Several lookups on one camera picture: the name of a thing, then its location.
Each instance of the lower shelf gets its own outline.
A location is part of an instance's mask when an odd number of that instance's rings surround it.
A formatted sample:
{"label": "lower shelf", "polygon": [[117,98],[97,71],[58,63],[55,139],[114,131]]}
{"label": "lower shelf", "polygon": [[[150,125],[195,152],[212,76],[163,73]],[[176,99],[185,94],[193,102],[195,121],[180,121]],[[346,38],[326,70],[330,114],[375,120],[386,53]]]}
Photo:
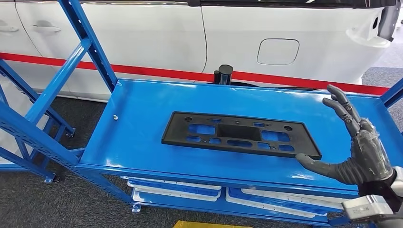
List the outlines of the lower shelf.
{"label": "lower shelf", "polygon": [[184,210],[195,210],[202,212],[211,212],[251,218],[270,219],[285,222],[302,223],[312,226],[329,227],[327,216],[314,216],[307,218],[276,211],[248,207],[240,204],[227,202],[226,188],[221,190],[221,196],[216,202],[203,201],[197,199],[186,199],[172,196],[157,195],[152,193],[143,193],[133,190],[133,203],[138,205],[147,205],[154,207],[175,208]]}

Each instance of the red stripe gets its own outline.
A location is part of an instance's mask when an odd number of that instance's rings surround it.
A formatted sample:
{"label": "red stripe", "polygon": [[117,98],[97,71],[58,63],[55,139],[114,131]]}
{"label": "red stripe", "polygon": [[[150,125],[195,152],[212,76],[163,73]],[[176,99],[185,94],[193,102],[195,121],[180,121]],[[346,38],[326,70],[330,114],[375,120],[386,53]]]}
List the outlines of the red stripe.
{"label": "red stripe", "polygon": [[[26,55],[18,55],[18,54],[10,54],[10,53],[0,53],[0,59],[19,61],[19,62],[25,62],[25,63],[52,65],[52,66],[62,66],[65,62],[65,59],[26,56]],[[92,62],[85,62],[85,61],[81,61],[78,64],[77,68],[96,70],[95,65]],[[187,79],[187,80],[196,80],[196,81],[205,81],[205,82],[213,81],[213,75],[206,74],[206,73],[195,73],[195,72],[187,72],[187,71],[179,71],[179,70],[166,70],[166,69],[139,67],[139,66],[125,66],[125,65],[117,65],[117,64],[112,64],[112,69],[118,73],[150,75],[150,76]],[[246,73],[246,72],[234,72],[232,75],[232,78],[238,79],[238,80],[245,80],[245,81],[272,83],[272,84],[307,87],[307,88],[315,88],[315,89],[326,89],[326,86],[328,84],[333,84],[346,92],[356,92],[356,93],[373,94],[373,95],[382,95],[382,94],[384,94],[384,92],[386,92],[389,89],[386,87],[378,87],[378,86],[371,86],[371,85],[369,85],[369,86],[368,85],[367,86],[366,85],[365,86],[364,85],[354,85],[354,84],[348,84],[348,83],[328,82],[328,81],[319,81],[319,80],[313,80],[313,79],[293,78],[293,77],[284,77],[284,76],[275,76],[275,75],[263,75],[263,74]]]}

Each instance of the rectangular cutout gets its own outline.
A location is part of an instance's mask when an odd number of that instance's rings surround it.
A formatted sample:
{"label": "rectangular cutout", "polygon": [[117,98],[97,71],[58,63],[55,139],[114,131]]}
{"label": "rectangular cutout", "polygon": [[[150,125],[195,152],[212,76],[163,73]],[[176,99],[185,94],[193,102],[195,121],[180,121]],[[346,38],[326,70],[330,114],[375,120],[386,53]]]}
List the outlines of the rectangular cutout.
{"label": "rectangular cutout", "polygon": [[285,132],[262,131],[262,138],[269,141],[289,142],[290,138]]}
{"label": "rectangular cutout", "polygon": [[201,138],[199,136],[188,135],[186,141],[190,142],[200,142]]}
{"label": "rectangular cutout", "polygon": [[292,147],[290,145],[278,145],[278,148],[281,151],[294,151],[294,147]]}
{"label": "rectangular cutout", "polygon": [[217,136],[226,138],[249,139],[261,141],[260,130],[257,127],[219,124],[217,125]]}
{"label": "rectangular cutout", "polygon": [[210,119],[210,121],[217,124],[221,122],[221,119]]}
{"label": "rectangular cutout", "polygon": [[209,143],[211,143],[211,144],[221,144],[221,139],[210,138]]}
{"label": "rectangular cutout", "polygon": [[265,142],[258,142],[258,148],[260,149],[265,149],[265,150],[270,150],[270,145]]}
{"label": "rectangular cutout", "polygon": [[227,144],[231,146],[252,147],[251,142],[234,139],[227,140]]}
{"label": "rectangular cutout", "polygon": [[255,126],[255,127],[264,127],[264,123],[253,122],[253,126]]}
{"label": "rectangular cutout", "polygon": [[197,134],[215,134],[215,127],[212,125],[204,124],[190,124],[189,132]]}

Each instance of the yellow object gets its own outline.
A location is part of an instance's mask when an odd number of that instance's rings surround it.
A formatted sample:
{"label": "yellow object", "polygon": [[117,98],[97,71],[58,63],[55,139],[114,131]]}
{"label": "yellow object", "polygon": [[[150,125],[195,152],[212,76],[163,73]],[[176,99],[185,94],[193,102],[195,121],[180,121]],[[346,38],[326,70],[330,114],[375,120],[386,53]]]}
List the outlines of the yellow object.
{"label": "yellow object", "polygon": [[184,221],[179,220],[176,222],[176,224],[173,228],[252,228],[252,227],[209,224],[209,223],[201,223],[201,222],[184,222]]}

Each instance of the shelf top surface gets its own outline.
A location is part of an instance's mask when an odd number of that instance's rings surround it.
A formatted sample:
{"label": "shelf top surface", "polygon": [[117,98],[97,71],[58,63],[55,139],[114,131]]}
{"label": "shelf top surface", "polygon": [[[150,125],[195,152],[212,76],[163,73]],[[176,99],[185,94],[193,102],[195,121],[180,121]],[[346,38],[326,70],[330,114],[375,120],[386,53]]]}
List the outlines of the shelf top surface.
{"label": "shelf top surface", "polygon": [[[335,112],[322,104],[324,97],[330,95],[120,79],[79,165],[110,169],[116,174],[124,171],[122,175],[149,171],[195,180],[236,180],[252,188],[271,183],[357,195],[356,186],[307,171],[295,158],[161,144],[174,111],[296,121],[305,124],[323,155],[322,161],[340,163],[350,156],[350,136]],[[403,166],[403,137],[382,101],[371,96],[348,97],[360,115],[376,127],[391,164]]]}

